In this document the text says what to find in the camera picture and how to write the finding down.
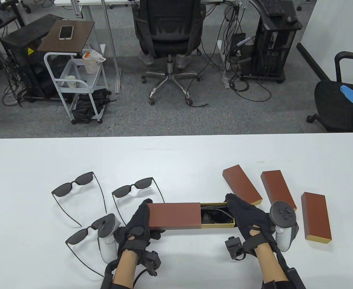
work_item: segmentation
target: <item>keyboard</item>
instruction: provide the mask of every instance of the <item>keyboard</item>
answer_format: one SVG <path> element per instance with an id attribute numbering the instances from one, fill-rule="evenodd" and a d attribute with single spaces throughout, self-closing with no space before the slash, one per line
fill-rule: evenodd
<path id="1" fill-rule="evenodd" d="M 263 12 L 270 18 L 282 17 L 285 11 L 282 9 L 280 0 L 253 0 L 261 6 Z"/>

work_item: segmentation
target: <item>black glove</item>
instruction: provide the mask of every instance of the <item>black glove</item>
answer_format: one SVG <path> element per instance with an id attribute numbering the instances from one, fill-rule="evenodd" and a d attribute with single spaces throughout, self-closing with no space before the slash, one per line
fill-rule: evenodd
<path id="1" fill-rule="evenodd" d="M 148 203 L 152 203 L 152 200 L 144 200 L 128 224 L 125 227 L 120 227 L 113 233 L 119 244 L 119 248 L 117 249 L 118 260 L 120 260 L 124 250 L 130 250 L 139 256 L 139 264 L 141 264 L 143 262 L 143 254 L 150 244 L 150 239 L 158 240 L 161 233 L 164 232 L 150 231 L 150 209 L 147 205 Z"/>
<path id="2" fill-rule="evenodd" d="M 227 208 L 229 212 L 234 216 L 235 222 L 237 223 L 238 229 L 245 241 L 250 239 L 250 230 L 261 231 L 265 242 L 271 244 L 277 244 L 273 238 L 272 222 L 268 213 L 265 213 L 261 209 L 258 209 L 254 205 L 250 205 L 248 202 L 243 201 L 235 194 L 226 195 Z M 263 242 L 262 236 L 254 236 L 253 238 L 259 239 L 258 243 Z"/>

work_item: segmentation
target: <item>black office chair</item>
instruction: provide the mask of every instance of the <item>black office chair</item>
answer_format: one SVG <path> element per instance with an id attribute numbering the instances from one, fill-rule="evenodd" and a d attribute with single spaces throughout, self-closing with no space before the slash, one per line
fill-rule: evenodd
<path id="1" fill-rule="evenodd" d="M 199 47 L 206 6 L 200 4 L 200 0 L 140 0 L 140 6 L 132 5 L 132 13 L 136 37 L 143 52 L 153 58 L 168 58 L 166 72 L 147 71 L 141 77 L 142 83 L 146 83 L 147 78 L 160 79 L 150 91 L 149 104 L 155 103 L 153 96 L 157 89 L 172 80 L 183 91 L 186 104 L 192 105 L 189 92 L 178 80 L 196 78 L 201 81 L 202 77 L 195 72 L 175 73 L 172 56 L 190 55 Z"/>
<path id="2" fill-rule="evenodd" d="M 306 118 L 308 123 L 317 120 L 331 132 L 353 132 L 353 103 L 340 91 L 342 85 L 353 90 L 353 84 L 342 82 L 339 64 L 342 59 L 353 59 L 353 53 L 343 51 L 336 55 L 337 81 L 323 80 L 317 83 L 314 100 L 318 114 Z"/>
<path id="3" fill-rule="evenodd" d="M 302 5 L 310 4 L 310 3 L 314 3 L 314 2 L 317 2 L 317 0 L 306 0 L 306 2 L 298 4 L 297 11 L 301 11 L 302 10 Z"/>

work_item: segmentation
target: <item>gray carpet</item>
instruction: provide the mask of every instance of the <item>gray carpet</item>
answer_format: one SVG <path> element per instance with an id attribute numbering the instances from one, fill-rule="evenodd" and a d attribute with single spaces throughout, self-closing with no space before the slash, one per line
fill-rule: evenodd
<path id="1" fill-rule="evenodd" d="M 30 5 L 31 20 L 51 13 L 73 19 L 73 12 L 61 7 L 41 8 Z M 225 5 L 204 21 L 203 44 L 210 54 L 223 20 Z M 306 5 L 298 12 L 298 18 L 306 26 L 313 5 Z M 94 20 L 101 39 L 107 39 L 101 7 L 92 7 Z M 0 71 L 0 138 L 54 138 L 90 136 L 154 136 L 154 135 L 214 135 L 214 134 L 262 134 L 323 132 L 317 124 L 307 124 L 305 118 L 316 111 L 313 91 L 319 81 L 314 72 L 295 48 L 303 31 L 299 31 L 285 66 L 287 81 L 283 84 L 264 85 L 273 96 L 268 102 L 255 103 L 239 98 L 232 90 L 225 90 L 221 73 L 208 67 L 202 75 L 203 82 L 194 82 L 190 96 L 194 104 L 209 103 L 209 107 L 191 108 L 185 105 L 182 92 L 168 83 L 156 93 L 156 104 L 149 106 L 148 93 L 156 83 L 149 80 L 140 83 L 140 74 L 147 67 L 138 61 L 139 42 L 135 37 L 130 7 L 109 10 L 110 25 L 116 46 L 118 63 L 122 67 L 120 94 L 112 95 L 117 101 L 107 106 L 103 124 L 72 125 L 61 102 L 39 101 L 7 107 L 1 103 L 6 78 Z M 242 28 L 253 36 L 258 24 L 258 14 L 249 5 L 242 20 Z M 219 62 L 219 54 L 214 61 Z M 200 71 L 205 66 L 202 57 L 194 56 L 187 69 Z M 105 64 L 111 90 L 114 90 L 113 63 Z M 156 60 L 154 67 L 166 69 L 164 59 Z M 252 99 L 265 99 L 268 93 L 256 83 L 242 95 Z"/>

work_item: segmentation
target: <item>white metal cart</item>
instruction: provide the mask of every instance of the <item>white metal cart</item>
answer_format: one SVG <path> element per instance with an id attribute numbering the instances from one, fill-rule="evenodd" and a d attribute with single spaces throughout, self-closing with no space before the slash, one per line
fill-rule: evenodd
<path id="1" fill-rule="evenodd" d="M 71 59 L 69 59 L 68 63 L 65 66 L 65 69 L 63 70 L 59 78 L 55 78 L 55 76 L 53 75 L 52 69 L 49 66 L 48 57 L 51 55 L 70 55 L 71 57 Z M 95 116 L 93 116 L 91 119 L 97 120 L 98 123 L 102 123 L 103 122 L 102 116 L 103 116 L 105 107 L 101 110 L 100 113 L 97 112 L 95 102 L 92 97 L 92 93 L 96 90 L 104 89 L 104 88 L 108 90 L 108 84 L 105 78 L 103 64 L 102 63 L 100 64 L 96 74 L 89 74 L 85 70 L 84 60 L 74 58 L 74 56 L 76 55 L 77 55 L 76 53 L 48 52 L 44 56 L 44 62 L 72 124 L 76 123 L 76 120 L 73 117 L 73 110 L 76 109 L 79 95 L 83 93 L 86 93 L 89 95 L 93 110 L 95 111 Z M 104 86 L 98 85 L 100 74 L 103 75 Z M 76 76 L 76 79 L 65 79 L 69 75 Z M 77 87 L 70 88 L 68 86 L 68 82 L 76 82 Z M 63 93 L 75 94 L 70 108 L 68 108 L 68 106 L 66 105 L 65 99 L 62 96 Z"/>

